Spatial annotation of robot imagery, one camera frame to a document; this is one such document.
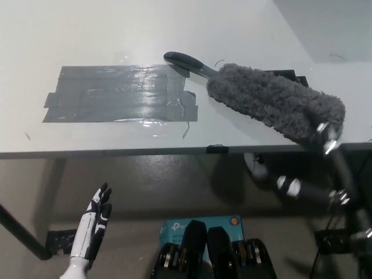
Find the fluffy gray duster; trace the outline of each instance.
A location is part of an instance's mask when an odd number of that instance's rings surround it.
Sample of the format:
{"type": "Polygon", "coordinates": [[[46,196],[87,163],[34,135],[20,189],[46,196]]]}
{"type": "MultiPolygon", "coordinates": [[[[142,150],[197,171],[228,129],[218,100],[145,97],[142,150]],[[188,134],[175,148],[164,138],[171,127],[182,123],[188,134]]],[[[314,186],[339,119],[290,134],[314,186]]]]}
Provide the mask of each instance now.
{"type": "Polygon", "coordinates": [[[208,94],[244,115],[262,121],[298,144],[313,144],[316,133],[304,114],[330,122],[339,132],[345,105],[335,97],[306,88],[284,77],[236,64],[226,64],[209,79],[208,94]]]}

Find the robot finger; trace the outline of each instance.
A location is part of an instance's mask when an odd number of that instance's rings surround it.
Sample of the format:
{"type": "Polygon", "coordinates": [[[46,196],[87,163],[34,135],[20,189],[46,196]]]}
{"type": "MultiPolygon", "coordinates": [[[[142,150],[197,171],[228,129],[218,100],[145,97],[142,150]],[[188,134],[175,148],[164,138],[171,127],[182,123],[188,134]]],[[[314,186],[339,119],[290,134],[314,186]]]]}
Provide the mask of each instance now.
{"type": "Polygon", "coordinates": [[[101,247],[103,237],[105,236],[106,227],[109,221],[109,217],[111,215],[111,209],[112,209],[111,204],[107,203],[103,205],[101,215],[98,217],[95,232],[94,235],[92,236],[91,244],[87,251],[87,256],[85,257],[91,262],[91,266],[97,256],[99,248],[101,247]]]}

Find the black cable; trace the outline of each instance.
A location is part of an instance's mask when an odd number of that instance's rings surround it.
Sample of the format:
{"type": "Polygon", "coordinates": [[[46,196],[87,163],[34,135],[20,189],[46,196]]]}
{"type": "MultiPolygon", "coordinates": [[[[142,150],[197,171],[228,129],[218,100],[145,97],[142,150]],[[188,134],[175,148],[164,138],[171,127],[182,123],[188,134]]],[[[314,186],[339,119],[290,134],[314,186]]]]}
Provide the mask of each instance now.
{"type": "MultiPolygon", "coordinates": [[[[329,229],[330,229],[330,226],[331,226],[331,223],[332,223],[332,221],[333,221],[334,216],[335,216],[335,214],[332,213],[331,218],[330,218],[330,220],[328,221],[327,226],[325,227],[326,230],[329,230],[329,229]]],[[[313,279],[313,277],[314,277],[314,273],[315,273],[316,266],[317,266],[317,264],[318,264],[319,256],[320,256],[320,250],[319,250],[319,248],[318,248],[318,251],[316,252],[316,256],[315,256],[315,258],[314,258],[314,262],[313,262],[312,270],[311,270],[311,272],[310,272],[310,277],[309,277],[309,279],[313,279]]]]}

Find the orange logo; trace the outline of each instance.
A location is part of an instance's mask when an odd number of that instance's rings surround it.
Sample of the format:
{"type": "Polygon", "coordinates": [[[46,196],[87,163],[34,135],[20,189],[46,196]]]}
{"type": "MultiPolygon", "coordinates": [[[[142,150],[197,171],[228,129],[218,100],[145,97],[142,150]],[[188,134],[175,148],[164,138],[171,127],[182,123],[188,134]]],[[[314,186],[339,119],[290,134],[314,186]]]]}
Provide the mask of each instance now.
{"type": "Polygon", "coordinates": [[[237,225],[239,225],[239,219],[236,218],[236,217],[232,217],[232,218],[230,219],[230,224],[232,224],[233,226],[237,226],[237,225]]]}

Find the white table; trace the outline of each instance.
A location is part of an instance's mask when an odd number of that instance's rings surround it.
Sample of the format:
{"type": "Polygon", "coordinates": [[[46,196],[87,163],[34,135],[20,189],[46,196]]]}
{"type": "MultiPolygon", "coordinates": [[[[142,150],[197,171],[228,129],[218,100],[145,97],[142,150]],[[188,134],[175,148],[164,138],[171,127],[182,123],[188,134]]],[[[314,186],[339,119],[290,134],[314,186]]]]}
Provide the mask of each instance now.
{"type": "Polygon", "coordinates": [[[0,4],[0,158],[287,151],[297,145],[209,98],[191,74],[198,121],[42,123],[62,66],[164,64],[179,51],[215,69],[294,69],[346,105],[343,140],[371,148],[369,1],[46,0],[0,4]]]}

